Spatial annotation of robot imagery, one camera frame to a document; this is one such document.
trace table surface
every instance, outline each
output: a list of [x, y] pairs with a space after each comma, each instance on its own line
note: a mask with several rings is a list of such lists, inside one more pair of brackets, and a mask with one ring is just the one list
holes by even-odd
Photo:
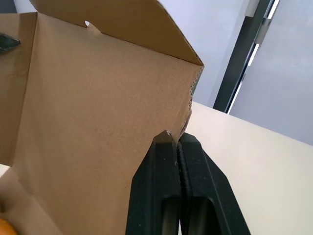
[[186, 132], [227, 176], [252, 235], [313, 234], [313, 146], [195, 102]]

